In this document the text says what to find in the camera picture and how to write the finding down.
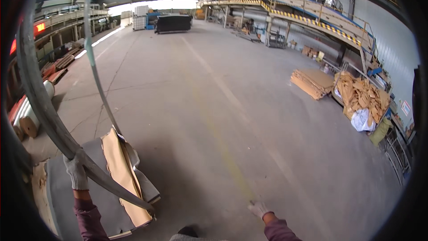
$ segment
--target window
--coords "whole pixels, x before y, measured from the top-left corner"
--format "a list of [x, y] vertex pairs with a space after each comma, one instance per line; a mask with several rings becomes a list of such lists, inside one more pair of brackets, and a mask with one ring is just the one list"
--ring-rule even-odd
[[123, 11], [135, 11], [135, 7], [148, 6], [154, 10], [169, 10], [169, 9], [193, 9], [196, 8], [197, 0], [154, 0], [141, 1], [132, 4], [125, 4], [109, 8], [108, 13], [111, 16], [120, 15]]
[[173, 0], [173, 9], [193, 9], [196, 8], [197, 0]]

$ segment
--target metal rack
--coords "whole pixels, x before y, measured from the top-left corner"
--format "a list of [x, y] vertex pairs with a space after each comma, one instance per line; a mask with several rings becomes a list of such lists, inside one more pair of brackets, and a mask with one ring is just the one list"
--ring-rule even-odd
[[405, 175], [412, 170], [406, 140], [397, 127], [392, 127], [388, 131], [385, 140], [385, 154], [394, 168], [400, 185], [403, 185]]
[[286, 37], [283, 35], [280, 35], [280, 31], [270, 31], [269, 42], [267, 46], [270, 48], [285, 49]]

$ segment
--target white cotton glove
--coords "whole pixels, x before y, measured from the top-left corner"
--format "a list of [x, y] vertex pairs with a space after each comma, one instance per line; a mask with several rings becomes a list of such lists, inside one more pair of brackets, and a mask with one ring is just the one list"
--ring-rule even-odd
[[85, 151], [78, 150], [72, 160], [63, 155], [67, 173], [72, 178], [72, 188], [74, 190], [89, 190], [88, 177], [86, 176], [83, 164], [85, 163]]
[[270, 211], [263, 202], [260, 201], [250, 201], [251, 205], [248, 206], [249, 211], [251, 211], [255, 216], [263, 219], [263, 216]]

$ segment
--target white wall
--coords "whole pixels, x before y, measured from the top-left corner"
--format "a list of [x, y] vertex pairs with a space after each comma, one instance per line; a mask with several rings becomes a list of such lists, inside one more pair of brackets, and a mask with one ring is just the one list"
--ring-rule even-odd
[[[349, 0], [340, 0], [343, 10], [348, 11]], [[369, 0], [355, 0], [354, 15], [370, 24], [377, 41], [379, 61], [383, 60], [383, 68], [389, 72], [392, 82], [392, 93], [398, 105], [397, 111], [404, 122], [409, 125], [412, 114], [406, 116], [401, 110], [399, 100], [405, 100], [412, 107], [412, 87], [414, 69], [420, 64], [416, 40], [410, 29], [393, 14]], [[364, 22], [354, 19], [357, 24]], [[354, 54], [345, 54], [355, 60]]]

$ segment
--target white bag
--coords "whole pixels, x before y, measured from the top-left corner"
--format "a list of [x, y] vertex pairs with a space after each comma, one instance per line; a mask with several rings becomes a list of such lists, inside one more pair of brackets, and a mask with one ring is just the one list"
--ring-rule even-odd
[[350, 123], [356, 129], [356, 131], [374, 131], [375, 130], [375, 127], [376, 127], [375, 121], [372, 122], [371, 126], [367, 125], [368, 115], [369, 115], [369, 112], [367, 108], [359, 109], [355, 111], [355, 113], [352, 115]]

